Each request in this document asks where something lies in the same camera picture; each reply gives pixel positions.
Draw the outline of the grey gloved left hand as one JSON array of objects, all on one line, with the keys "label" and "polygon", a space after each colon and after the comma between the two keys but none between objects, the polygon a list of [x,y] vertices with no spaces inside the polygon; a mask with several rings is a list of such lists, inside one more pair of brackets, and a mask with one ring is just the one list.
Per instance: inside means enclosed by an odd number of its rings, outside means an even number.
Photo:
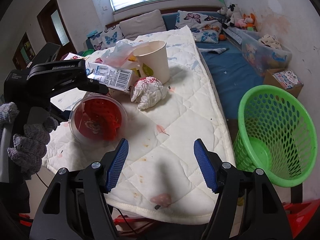
[{"label": "grey gloved left hand", "polygon": [[15,134],[9,140],[12,147],[5,146],[5,139],[1,139],[1,182],[9,181],[9,161],[21,168],[23,179],[30,180],[31,176],[39,172],[42,158],[47,153],[50,133],[57,129],[59,123],[48,116],[40,124],[25,124],[24,135]]}]

